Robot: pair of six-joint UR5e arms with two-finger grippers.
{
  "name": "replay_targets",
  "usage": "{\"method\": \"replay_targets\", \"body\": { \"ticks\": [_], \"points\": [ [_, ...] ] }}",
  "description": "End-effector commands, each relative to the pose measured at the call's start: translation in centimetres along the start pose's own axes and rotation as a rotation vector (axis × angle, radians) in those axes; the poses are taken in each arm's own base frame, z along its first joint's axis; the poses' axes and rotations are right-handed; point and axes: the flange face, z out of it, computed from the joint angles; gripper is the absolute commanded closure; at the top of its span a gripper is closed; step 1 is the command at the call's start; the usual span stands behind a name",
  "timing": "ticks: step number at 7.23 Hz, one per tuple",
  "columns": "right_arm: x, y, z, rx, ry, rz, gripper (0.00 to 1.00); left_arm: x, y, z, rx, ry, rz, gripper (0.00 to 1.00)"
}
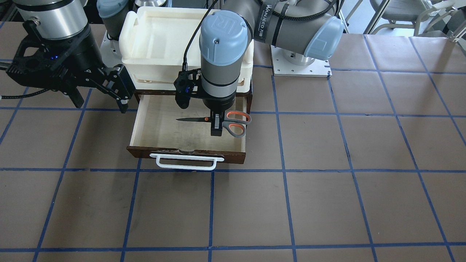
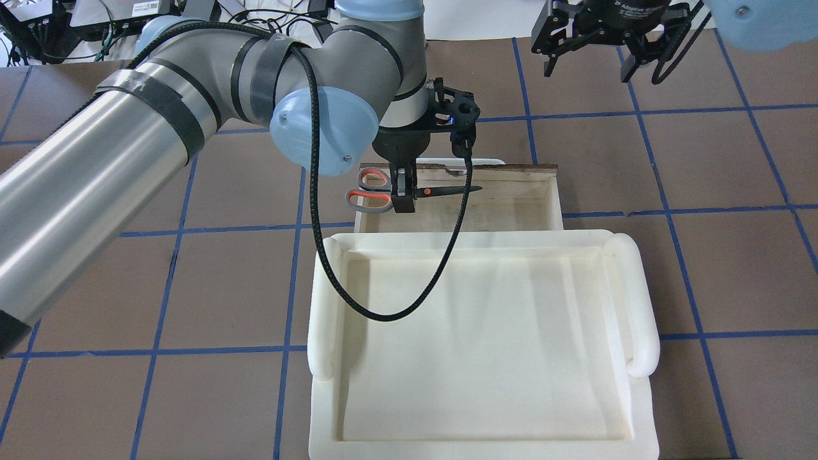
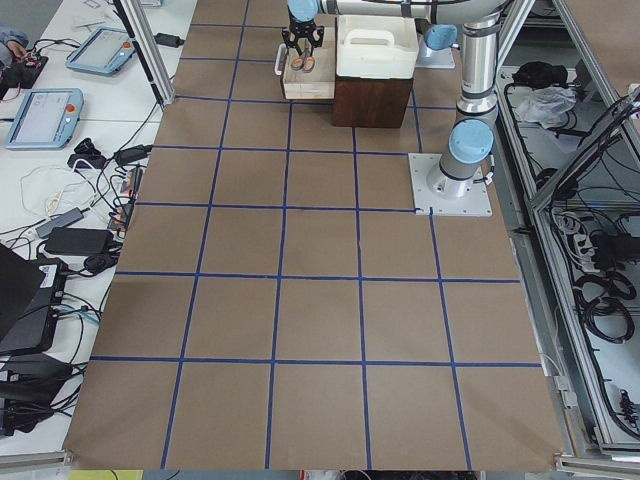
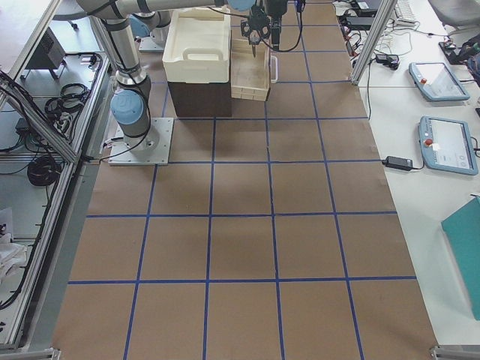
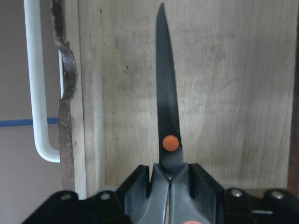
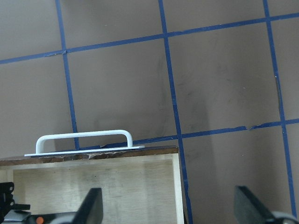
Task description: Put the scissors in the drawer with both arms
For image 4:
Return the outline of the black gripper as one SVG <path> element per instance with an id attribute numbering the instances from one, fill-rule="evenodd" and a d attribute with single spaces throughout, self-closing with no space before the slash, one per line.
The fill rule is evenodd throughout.
<path id="1" fill-rule="evenodd" d="M 277 47 L 281 45 L 282 16 L 287 12 L 287 0 L 265 0 L 265 13 L 272 21 L 277 21 Z"/>
<path id="2" fill-rule="evenodd" d="M 272 21 L 267 16 L 263 6 L 254 4 L 246 17 L 240 23 L 241 36 L 251 42 L 251 33 L 256 32 L 262 41 L 269 39 L 271 35 L 271 46 L 278 49 L 278 21 Z"/>

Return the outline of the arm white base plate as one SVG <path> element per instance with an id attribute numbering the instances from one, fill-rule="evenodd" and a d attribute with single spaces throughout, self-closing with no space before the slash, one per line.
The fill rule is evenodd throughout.
<path id="1" fill-rule="evenodd" d="M 166 42 L 167 38 L 163 35 L 143 37 L 139 43 L 139 51 L 144 53 L 162 53 L 164 51 Z"/>
<path id="2" fill-rule="evenodd" d="M 153 118 L 146 138 L 125 137 L 121 127 L 112 143 L 108 163 L 113 166 L 167 165 L 169 163 L 174 118 Z"/>

